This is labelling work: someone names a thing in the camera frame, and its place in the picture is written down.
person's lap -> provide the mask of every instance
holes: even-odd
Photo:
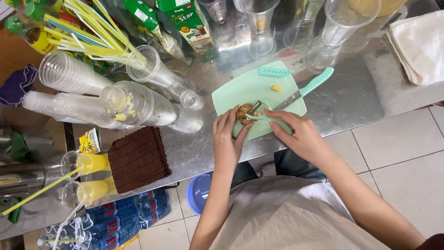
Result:
[[[295,176],[304,179],[327,178],[315,165],[299,157],[291,149],[274,153],[276,175]],[[234,170],[231,188],[249,180],[259,178],[248,161],[240,162]]]

white cloth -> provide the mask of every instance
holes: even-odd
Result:
[[[388,40],[416,85],[444,81],[444,10],[390,24]]]
[[[325,179],[267,176],[231,190],[212,250],[388,250],[356,225]]]

southern star carton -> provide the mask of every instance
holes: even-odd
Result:
[[[157,0],[157,6],[189,44],[210,37],[208,22],[195,0]]]

brown towel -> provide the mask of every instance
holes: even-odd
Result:
[[[144,127],[116,140],[108,159],[119,194],[170,175],[159,128]]]

cutting board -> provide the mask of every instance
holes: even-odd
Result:
[[[282,61],[275,61],[263,67],[275,69],[287,69]],[[281,92],[276,92],[270,89],[273,85],[282,87]],[[245,103],[254,104],[257,100],[267,101],[271,108],[276,107],[286,98],[298,90],[296,82],[291,75],[285,77],[266,77],[259,76],[258,69],[254,68],[233,80],[225,83],[222,87],[214,91],[211,96],[213,98],[214,108],[219,115],[224,114],[227,110],[232,109],[236,105],[243,105]],[[304,100],[299,98],[294,103],[290,104],[284,109],[285,111],[296,113],[303,116],[307,112]],[[261,106],[258,111],[264,116],[264,107]],[[280,119],[273,119],[285,131],[291,133],[291,127]],[[237,136],[241,131],[243,125],[240,121],[236,121],[233,129],[233,136]],[[247,134],[245,140],[251,140],[259,136],[263,136],[272,132],[268,121],[255,121],[253,127]]]

